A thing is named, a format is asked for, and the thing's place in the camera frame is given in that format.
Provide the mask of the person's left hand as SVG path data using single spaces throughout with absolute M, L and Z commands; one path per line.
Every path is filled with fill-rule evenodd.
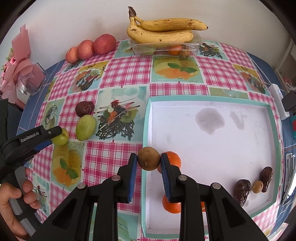
M 29 240 L 40 226 L 37 195 L 27 180 L 29 169 L 1 170 L 1 240 Z

